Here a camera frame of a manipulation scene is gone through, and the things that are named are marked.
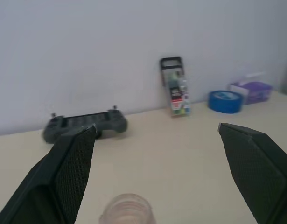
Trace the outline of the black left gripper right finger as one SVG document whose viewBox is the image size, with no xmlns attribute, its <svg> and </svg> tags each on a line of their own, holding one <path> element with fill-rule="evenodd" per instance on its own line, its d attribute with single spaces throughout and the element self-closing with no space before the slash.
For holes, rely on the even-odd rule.
<svg viewBox="0 0 287 224">
<path fill-rule="evenodd" d="M 287 224 L 287 154 L 265 133 L 220 123 L 233 180 L 258 224 Z"/>
</svg>

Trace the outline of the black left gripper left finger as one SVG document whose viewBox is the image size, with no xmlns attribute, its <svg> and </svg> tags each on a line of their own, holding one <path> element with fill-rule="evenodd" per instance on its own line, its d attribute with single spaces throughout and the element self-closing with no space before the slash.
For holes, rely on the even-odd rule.
<svg viewBox="0 0 287 224">
<path fill-rule="evenodd" d="M 0 224 L 73 224 L 84 196 L 94 125 L 61 135 L 28 172 L 0 212 Z"/>
</svg>

